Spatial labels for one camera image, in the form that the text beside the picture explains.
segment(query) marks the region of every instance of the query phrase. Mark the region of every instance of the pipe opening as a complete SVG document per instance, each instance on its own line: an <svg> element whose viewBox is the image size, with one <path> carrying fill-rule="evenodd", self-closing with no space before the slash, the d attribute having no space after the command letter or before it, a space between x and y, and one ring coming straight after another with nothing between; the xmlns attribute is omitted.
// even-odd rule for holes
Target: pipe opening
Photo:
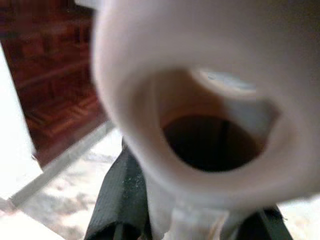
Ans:
<svg viewBox="0 0 320 240"><path fill-rule="evenodd" d="M163 133L183 162L204 172L239 168L260 153L246 131L215 116L183 116L167 124Z"/></svg>

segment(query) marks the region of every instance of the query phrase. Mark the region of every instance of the white wall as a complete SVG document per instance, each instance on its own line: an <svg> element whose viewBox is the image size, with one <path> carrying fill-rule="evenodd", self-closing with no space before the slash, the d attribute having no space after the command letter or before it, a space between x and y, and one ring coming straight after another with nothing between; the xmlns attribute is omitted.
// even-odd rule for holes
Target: white wall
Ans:
<svg viewBox="0 0 320 240"><path fill-rule="evenodd" d="M0 197L7 199L42 171L0 44Z"/></svg>

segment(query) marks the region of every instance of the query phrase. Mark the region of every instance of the concrete floor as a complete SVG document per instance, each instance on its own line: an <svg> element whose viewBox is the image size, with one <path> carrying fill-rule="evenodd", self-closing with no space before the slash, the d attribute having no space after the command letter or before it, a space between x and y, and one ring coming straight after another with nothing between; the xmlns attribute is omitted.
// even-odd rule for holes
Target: concrete floor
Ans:
<svg viewBox="0 0 320 240"><path fill-rule="evenodd" d="M101 183L107 171L121 152L122 135L112 130L102 141L91 148L78 161L64 170L46 187L36 193L12 218L0 221L0 228L10 231L21 221L39 222L65 240L80 240L84 237L90 221ZM284 222L294 240L320 239L320 195L308 200L295 200L279 204ZM44 239L43 231L36 232L33 239Z"/></svg>

